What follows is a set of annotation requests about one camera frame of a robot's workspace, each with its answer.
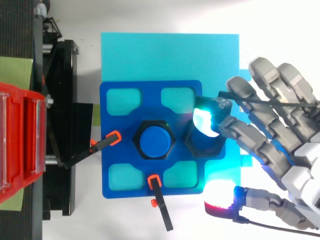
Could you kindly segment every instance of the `black bracket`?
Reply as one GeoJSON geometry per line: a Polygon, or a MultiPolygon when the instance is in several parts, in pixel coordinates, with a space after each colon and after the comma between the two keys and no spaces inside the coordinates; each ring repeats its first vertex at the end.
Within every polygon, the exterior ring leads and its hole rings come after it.
{"type": "Polygon", "coordinates": [[[165,228],[169,232],[169,231],[173,230],[174,227],[172,226],[169,212],[168,212],[168,209],[167,209],[167,206],[165,203],[165,199],[164,199],[164,196],[161,191],[159,178],[156,176],[154,176],[154,177],[151,176],[151,177],[149,177],[149,180],[150,180],[150,188],[154,192],[155,200],[156,200],[157,206],[160,208],[160,212],[162,215],[162,219],[163,219],[165,228]]]}

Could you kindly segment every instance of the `black metal frame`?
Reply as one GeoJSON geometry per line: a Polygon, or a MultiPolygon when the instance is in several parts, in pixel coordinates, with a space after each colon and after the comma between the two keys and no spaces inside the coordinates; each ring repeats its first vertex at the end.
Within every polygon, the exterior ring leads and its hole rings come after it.
{"type": "Polygon", "coordinates": [[[90,147],[93,104],[76,103],[76,47],[72,40],[56,41],[43,55],[44,88],[54,101],[47,110],[46,153],[57,163],[43,174],[43,220],[50,219],[51,210],[62,210],[63,216],[74,212],[76,166],[63,165],[90,147]]]}

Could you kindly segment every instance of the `screw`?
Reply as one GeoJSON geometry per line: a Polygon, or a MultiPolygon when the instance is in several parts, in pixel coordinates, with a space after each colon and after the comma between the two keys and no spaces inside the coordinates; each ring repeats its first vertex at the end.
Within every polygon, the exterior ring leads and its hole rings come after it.
{"type": "Polygon", "coordinates": [[[44,3],[38,3],[34,8],[34,15],[36,18],[45,19],[47,17],[47,8],[44,3]]]}
{"type": "Polygon", "coordinates": [[[74,48],[73,48],[73,54],[74,54],[74,55],[79,55],[79,54],[80,54],[80,49],[79,49],[78,46],[74,46],[74,48]]]}
{"type": "Polygon", "coordinates": [[[50,94],[45,98],[46,107],[49,109],[51,105],[54,104],[54,100],[51,98],[50,94]]]}

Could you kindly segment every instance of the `led light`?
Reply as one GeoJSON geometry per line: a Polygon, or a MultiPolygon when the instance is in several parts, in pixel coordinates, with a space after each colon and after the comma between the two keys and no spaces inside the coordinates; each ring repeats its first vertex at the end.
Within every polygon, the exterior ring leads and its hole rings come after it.
{"type": "Polygon", "coordinates": [[[227,209],[234,203],[235,187],[236,184],[232,180],[211,180],[203,189],[204,202],[214,207],[227,209]]]}
{"type": "Polygon", "coordinates": [[[193,124],[201,133],[208,137],[215,138],[219,136],[219,133],[211,129],[211,125],[213,124],[212,115],[207,110],[195,108],[193,110],[193,124]]]}

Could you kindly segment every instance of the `red container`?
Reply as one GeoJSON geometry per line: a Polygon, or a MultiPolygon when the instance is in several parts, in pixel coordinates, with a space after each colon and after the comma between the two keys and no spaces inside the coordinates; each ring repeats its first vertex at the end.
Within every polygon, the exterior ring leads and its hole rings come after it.
{"type": "Polygon", "coordinates": [[[44,96],[0,83],[0,203],[42,175],[45,150],[44,96]]]}

